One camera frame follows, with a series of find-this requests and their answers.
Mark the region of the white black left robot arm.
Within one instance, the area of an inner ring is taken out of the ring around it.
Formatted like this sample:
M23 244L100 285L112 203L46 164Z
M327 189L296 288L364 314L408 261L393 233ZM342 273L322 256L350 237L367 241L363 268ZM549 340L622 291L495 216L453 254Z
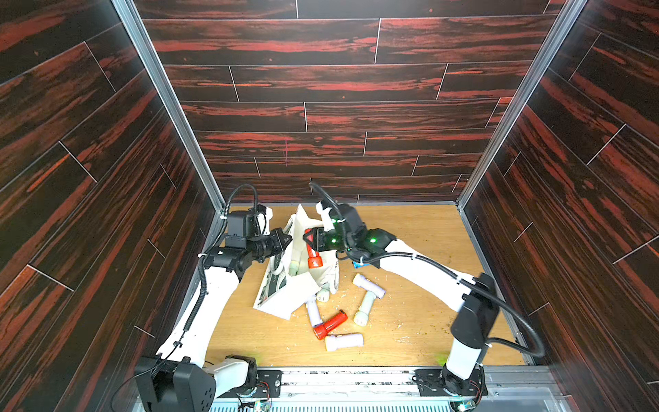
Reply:
M233 292L253 262L283 254L293 238L276 228L243 238L234 247L216 245L200 255L197 300L184 311L155 357L143 356L135 368L135 383L146 411L209 411L226 393L235 397L257 391L257 363L231 355L205 367L216 325Z

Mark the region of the white canvas tote bag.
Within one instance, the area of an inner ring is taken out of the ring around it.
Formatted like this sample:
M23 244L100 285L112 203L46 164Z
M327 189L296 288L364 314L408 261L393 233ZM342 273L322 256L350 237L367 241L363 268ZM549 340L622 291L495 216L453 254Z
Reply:
M307 245L303 240L305 230L322 228L319 219L310 218L302 205L292 214L283 229L292 236L293 242L282 254L268 260L259 292L253 308L260 312L289 320L293 312L305 303L321 288L328 288L331 295L337 293L340 282L339 260L336 251L320 252L324 265L309 269L307 265ZM288 274L288 266L294 251L300 253L300 272L297 276Z

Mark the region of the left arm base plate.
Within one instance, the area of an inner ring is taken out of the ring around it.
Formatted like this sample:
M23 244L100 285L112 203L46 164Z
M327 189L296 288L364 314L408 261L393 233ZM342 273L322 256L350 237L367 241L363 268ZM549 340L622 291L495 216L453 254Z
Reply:
M217 387L217 398L279 398L281 394L283 371L278 369L261 369L248 374L242 386L220 393Z

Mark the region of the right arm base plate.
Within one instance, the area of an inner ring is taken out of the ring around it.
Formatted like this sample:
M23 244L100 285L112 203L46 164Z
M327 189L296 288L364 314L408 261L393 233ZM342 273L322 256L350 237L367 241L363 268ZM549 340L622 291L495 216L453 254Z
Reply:
M481 398L488 395L484 368L477 365L468 379L461 379L446 367L441 369L417 369L412 381L422 397Z

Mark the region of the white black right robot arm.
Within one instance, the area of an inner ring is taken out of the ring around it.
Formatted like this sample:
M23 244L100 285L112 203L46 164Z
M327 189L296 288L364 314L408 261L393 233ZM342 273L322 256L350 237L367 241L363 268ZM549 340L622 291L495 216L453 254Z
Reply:
M535 358L546 353L539 333L528 319L496 294L491 276L471 276L417 252L394 234L369 229L348 204L317 204L319 223L302 228L302 240L314 252L342 252L355 264L397 274L444 302L456 313L451 325L453 343L439 376L439 388L450 396L478 402L486 392L482 360L494 344ZM533 346L492 337L500 311L506 311L529 333Z

